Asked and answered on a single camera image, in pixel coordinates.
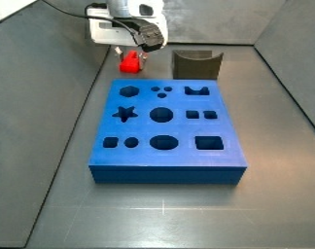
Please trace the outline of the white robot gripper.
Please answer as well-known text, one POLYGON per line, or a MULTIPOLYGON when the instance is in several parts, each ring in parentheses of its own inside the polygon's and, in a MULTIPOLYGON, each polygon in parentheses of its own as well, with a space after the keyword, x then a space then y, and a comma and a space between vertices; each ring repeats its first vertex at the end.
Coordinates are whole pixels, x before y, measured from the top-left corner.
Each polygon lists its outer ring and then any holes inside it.
MULTIPOLYGON (((121 20, 124 18, 140 18, 155 23, 164 36, 164 44, 168 42, 168 25, 163 13, 164 0, 106 0, 105 4, 98 4, 86 9, 90 25, 92 39, 98 44, 135 47, 135 42, 129 28, 121 20)), ((124 51, 114 48, 117 57, 124 60, 124 51)), ((149 58, 148 53, 140 52, 140 70, 144 70, 149 58)))

